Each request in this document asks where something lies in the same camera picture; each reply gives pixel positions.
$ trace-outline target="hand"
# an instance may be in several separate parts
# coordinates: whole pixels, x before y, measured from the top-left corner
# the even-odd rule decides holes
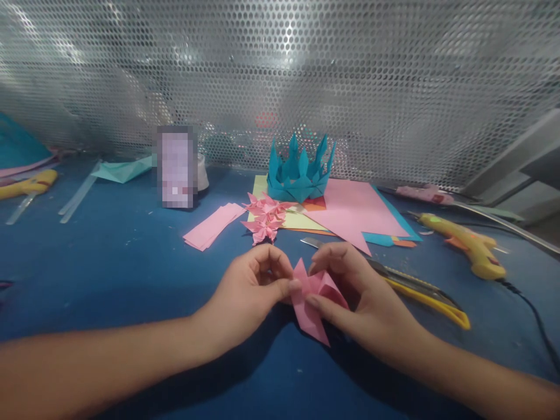
[[[301,288],[292,277],[286,254],[269,244],[232,261],[210,301],[195,314],[211,336],[215,357],[248,339],[274,304]]]
[[[427,333],[354,246],[347,242],[328,243],[312,260],[310,275],[329,270],[350,305],[352,294],[358,305],[352,312],[317,295],[306,296],[307,302],[370,353],[380,358],[397,356]]]

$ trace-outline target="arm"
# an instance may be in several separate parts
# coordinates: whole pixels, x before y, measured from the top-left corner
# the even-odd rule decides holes
[[[22,338],[0,345],[0,418],[92,416],[241,344],[300,287],[269,245],[236,258],[212,299],[186,318]]]
[[[310,273],[328,269],[359,297],[355,312],[321,296],[307,301],[371,354],[490,419],[558,419],[560,387],[499,366],[426,331],[351,245],[327,244]]]

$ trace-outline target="teal paper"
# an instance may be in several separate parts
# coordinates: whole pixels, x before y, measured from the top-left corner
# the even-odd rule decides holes
[[[152,156],[145,157],[134,162],[124,162],[124,163],[107,163],[101,164],[98,171],[95,171],[92,175],[96,177],[103,178],[109,181],[118,182],[124,184],[138,175],[152,168]]]
[[[50,156],[35,137],[0,114],[0,170],[32,165]]]
[[[323,165],[323,155],[327,150],[327,136],[323,138],[315,160],[309,162],[307,150],[303,148],[298,157],[298,139],[292,135],[289,146],[289,156],[285,162],[277,155],[276,142],[272,140],[270,163],[268,166],[268,195],[278,201],[297,201],[303,203],[308,198],[318,198],[325,193],[327,181],[333,166],[336,142],[332,146],[331,155],[326,165]]]
[[[372,185],[372,187],[375,190],[375,192],[381,197],[381,199],[383,200],[387,208],[391,211],[391,213],[393,214],[397,222],[399,222],[402,228],[406,230],[407,233],[409,234],[409,236],[400,236],[398,237],[398,239],[422,242],[422,238],[418,236],[418,234],[410,227],[408,222],[404,219],[403,215],[400,214],[398,210],[395,209],[395,207],[390,202],[388,202],[388,200],[385,197],[379,194],[379,191],[377,190],[375,185],[374,186]],[[380,235],[378,233],[362,233],[362,234],[366,242],[374,243],[376,245],[381,245],[381,246],[387,246],[387,247],[394,245],[393,240],[388,235]]]

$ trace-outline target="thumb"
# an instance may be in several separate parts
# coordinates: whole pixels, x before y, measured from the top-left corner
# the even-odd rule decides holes
[[[269,299],[271,305],[274,305],[275,303],[290,297],[290,294],[293,291],[299,290],[301,288],[302,283],[299,280],[290,280],[286,278],[278,279],[263,287],[267,299]]]
[[[354,316],[353,312],[319,295],[307,295],[305,301],[317,309],[321,318],[328,321],[339,330],[350,330],[352,326],[352,317]]]

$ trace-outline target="perforated metal sheet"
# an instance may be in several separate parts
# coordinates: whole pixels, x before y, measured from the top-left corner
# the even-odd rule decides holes
[[[461,187],[560,102],[559,33],[557,1],[0,0],[0,110],[124,154],[196,124],[253,169],[328,133],[334,176]]]

